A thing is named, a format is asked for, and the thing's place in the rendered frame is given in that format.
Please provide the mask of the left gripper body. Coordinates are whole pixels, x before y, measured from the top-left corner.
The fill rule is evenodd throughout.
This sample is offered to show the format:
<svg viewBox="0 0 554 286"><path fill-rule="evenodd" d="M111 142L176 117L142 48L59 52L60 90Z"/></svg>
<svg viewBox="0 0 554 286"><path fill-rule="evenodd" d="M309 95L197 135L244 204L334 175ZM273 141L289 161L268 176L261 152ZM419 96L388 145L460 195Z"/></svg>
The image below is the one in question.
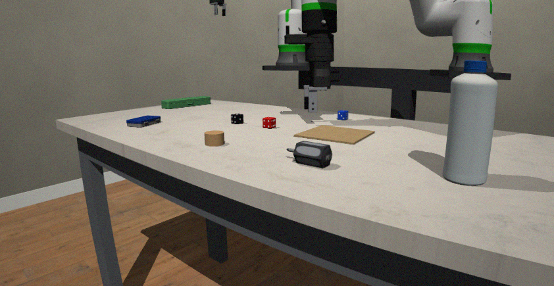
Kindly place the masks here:
<svg viewBox="0 0 554 286"><path fill-rule="evenodd" d="M290 34L286 26L284 44L305 44L305 61L309 61L309 85L330 87L330 62L334 61L334 35L337 32L337 11L311 9L301 12L302 32Z"/></svg>

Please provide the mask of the tan cylinder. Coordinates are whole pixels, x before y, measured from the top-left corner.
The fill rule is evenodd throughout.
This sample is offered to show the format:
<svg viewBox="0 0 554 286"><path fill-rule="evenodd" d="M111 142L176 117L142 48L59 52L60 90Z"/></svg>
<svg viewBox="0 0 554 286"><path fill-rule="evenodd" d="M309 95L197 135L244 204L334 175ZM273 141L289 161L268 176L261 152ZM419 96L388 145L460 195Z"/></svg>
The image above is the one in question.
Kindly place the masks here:
<svg viewBox="0 0 554 286"><path fill-rule="evenodd" d="M221 146L224 144L224 132L223 131L206 131L205 132L205 145L210 147Z"/></svg>

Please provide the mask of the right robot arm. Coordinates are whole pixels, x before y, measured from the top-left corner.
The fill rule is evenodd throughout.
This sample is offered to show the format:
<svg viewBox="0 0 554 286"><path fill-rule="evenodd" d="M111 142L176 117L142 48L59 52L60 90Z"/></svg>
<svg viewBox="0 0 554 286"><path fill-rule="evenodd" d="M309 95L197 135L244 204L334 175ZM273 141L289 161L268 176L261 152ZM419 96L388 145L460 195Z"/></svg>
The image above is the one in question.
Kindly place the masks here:
<svg viewBox="0 0 554 286"><path fill-rule="evenodd" d="M305 45L284 44L286 26L290 26L290 34L305 34L302 32L301 0L291 0L291 9L278 14L279 58L276 66L309 66L305 61Z"/></svg>

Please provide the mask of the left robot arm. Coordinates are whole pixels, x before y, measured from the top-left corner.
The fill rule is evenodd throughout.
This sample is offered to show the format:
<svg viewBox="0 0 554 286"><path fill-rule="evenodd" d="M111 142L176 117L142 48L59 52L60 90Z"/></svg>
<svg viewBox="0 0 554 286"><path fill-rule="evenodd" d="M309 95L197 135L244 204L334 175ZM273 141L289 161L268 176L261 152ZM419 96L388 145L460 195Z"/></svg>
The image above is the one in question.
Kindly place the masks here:
<svg viewBox="0 0 554 286"><path fill-rule="evenodd" d="M465 60L490 60L493 35L492 0L409 0L420 33L429 37L453 36L449 70L464 71ZM337 0L301 0L301 12L311 9L337 11Z"/></svg>

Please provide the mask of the blue die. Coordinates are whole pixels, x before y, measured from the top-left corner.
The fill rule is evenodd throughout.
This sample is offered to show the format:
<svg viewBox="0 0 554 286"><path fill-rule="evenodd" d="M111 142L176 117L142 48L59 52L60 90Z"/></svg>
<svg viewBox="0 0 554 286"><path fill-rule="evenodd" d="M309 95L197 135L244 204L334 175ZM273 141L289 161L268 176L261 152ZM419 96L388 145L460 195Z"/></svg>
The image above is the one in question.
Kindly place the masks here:
<svg viewBox="0 0 554 286"><path fill-rule="evenodd" d="M338 120L347 120L347 119L348 119L348 111L347 110L338 111Z"/></svg>

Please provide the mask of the white plastic bottle with blue cap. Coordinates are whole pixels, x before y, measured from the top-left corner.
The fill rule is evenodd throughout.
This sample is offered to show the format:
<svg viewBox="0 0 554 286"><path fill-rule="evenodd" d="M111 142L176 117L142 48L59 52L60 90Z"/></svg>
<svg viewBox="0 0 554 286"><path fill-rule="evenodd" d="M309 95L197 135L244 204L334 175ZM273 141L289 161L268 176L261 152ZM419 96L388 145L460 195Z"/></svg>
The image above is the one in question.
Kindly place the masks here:
<svg viewBox="0 0 554 286"><path fill-rule="evenodd" d="M487 181L498 83L487 62L465 60L464 74L451 80L443 177L461 185Z"/></svg>

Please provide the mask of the tan flat mat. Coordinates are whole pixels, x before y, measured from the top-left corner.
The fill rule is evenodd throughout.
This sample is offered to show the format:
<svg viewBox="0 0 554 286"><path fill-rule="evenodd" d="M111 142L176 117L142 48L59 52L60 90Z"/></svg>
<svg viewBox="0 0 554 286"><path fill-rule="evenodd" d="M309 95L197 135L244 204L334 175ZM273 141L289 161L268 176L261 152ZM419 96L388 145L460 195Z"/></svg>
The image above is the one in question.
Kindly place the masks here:
<svg viewBox="0 0 554 286"><path fill-rule="evenodd" d="M293 136L354 145L373 133L375 131L321 125Z"/></svg>

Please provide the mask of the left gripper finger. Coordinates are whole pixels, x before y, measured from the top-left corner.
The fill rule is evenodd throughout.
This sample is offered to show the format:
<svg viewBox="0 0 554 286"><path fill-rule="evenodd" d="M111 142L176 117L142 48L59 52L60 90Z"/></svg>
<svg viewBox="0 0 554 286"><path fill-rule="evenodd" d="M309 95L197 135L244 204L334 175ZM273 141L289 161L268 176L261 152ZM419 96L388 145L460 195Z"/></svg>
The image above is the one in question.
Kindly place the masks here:
<svg viewBox="0 0 554 286"><path fill-rule="evenodd" d="M317 112L317 90L327 90L327 87L309 87L308 112Z"/></svg>
<svg viewBox="0 0 554 286"><path fill-rule="evenodd" d="M309 98L309 87L310 85L304 85L304 109L308 109L308 98Z"/></svg>

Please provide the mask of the red die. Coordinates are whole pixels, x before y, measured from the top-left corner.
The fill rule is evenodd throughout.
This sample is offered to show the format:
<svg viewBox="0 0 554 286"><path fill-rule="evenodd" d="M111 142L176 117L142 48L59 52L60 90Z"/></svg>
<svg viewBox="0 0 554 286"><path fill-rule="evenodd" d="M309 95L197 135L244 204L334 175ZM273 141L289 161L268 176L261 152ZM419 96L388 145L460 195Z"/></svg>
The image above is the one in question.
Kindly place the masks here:
<svg viewBox="0 0 554 286"><path fill-rule="evenodd" d="M263 118L263 128L275 128L276 127L276 118L266 117Z"/></svg>

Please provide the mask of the black die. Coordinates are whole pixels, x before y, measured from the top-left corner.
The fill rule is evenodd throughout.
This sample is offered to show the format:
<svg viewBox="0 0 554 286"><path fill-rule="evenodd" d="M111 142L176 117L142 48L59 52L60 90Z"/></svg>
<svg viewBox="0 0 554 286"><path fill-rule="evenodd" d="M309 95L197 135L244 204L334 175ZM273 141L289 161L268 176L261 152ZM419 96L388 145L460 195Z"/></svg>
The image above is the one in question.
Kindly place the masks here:
<svg viewBox="0 0 554 286"><path fill-rule="evenodd" d="M231 114L231 123L232 124L242 124L243 123L243 114Z"/></svg>

